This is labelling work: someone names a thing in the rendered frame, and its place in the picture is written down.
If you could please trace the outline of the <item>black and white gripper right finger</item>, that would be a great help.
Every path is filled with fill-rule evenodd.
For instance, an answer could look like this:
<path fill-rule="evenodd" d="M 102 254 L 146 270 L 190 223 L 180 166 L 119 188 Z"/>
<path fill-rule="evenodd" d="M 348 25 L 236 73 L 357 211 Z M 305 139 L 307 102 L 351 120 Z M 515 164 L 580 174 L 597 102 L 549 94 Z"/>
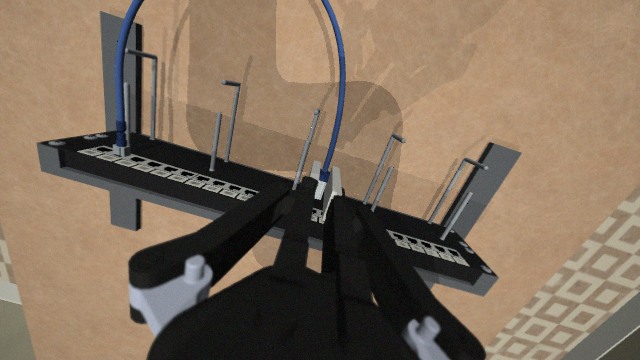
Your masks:
<path fill-rule="evenodd" d="M 374 212 L 350 206 L 335 166 L 322 220 L 321 273 L 336 274 L 345 360 L 376 360 L 385 345 L 379 309 L 421 360 L 486 359 L 481 342 L 433 295 Z"/>

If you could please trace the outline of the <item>dark blue cable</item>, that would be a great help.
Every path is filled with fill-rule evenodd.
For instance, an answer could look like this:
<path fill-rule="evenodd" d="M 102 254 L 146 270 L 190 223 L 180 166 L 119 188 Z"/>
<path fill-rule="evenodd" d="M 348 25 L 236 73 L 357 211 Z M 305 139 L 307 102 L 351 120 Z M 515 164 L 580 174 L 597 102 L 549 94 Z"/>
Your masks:
<path fill-rule="evenodd" d="M 126 131 L 125 107 L 124 107 L 124 84 L 123 84 L 124 55 L 125 55 L 127 39 L 128 39 L 128 35 L 130 32 L 132 23 L 143 1 L 144 0 L 132 1 L 126 13 L 126 16 L 124 18 L 124 21 L 120 30 L 119 38 L 118 38 L 118 43 L 117 43 L 116 58 L 115 58 L 115 89 L 116 89 L 116 106 L 117 106 L 116 130 L 121 133 Z M 342 41 L 342 36 L 341 36 L 337 19 L 335 17 L 335 14 L 333 12 L 333 9 L 329 1 L 328 0 L 321 0 L 321 1 L 328 13 L 328 16 L 330 18 L 330 21 L 335 33 L 337 47 L 338 47 L 339 68 L 340 68 L 339 98 L 338 98 L 336 119 L 335 119 L 330 146 L 329 146 L 328 153 L 322 168 L 323 172 L 327 172 L 333 153 L 334 153 L 335 146 L 336 146 L 341 119 L 342 119 L 344 98 L 345 98 L 346 68 L 345 68 L 345 54 L 344 54 L 343 41 Z"/>

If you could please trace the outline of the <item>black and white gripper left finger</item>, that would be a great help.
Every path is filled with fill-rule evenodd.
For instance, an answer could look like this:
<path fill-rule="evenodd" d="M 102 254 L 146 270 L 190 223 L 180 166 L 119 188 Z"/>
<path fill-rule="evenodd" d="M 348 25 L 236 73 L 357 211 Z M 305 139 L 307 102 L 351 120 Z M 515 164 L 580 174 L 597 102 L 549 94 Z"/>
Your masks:
<path fill-rule="evenodd" d="M 176 315 L 208 298 L 210 289 L 288 214 L 254 324 L 261 343 L 286 344 L 302 311 L 320 167 L 314 160 L 297 190 L 275 182 L 198 231 L 137 251 L 128 261 L 130 318 L 148 324 L 156 338 Z"/>

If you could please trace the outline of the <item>white network cable plug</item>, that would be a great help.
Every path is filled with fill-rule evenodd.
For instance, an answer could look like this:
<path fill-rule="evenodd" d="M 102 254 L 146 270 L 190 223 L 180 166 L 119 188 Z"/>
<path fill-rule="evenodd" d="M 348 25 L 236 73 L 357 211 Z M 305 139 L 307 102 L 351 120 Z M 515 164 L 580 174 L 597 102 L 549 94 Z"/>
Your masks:
<path fill-rule="evenodd" d="M 325 186 L 328 182 L 330 176 L 330 172 L 323 172 L 322 169 L 320 169 L 320 176 L 319 176 L 319 185 L 318 185 L 318 189 L 315 195 L 315 199 L 319 199 L 321 200 Z"/>

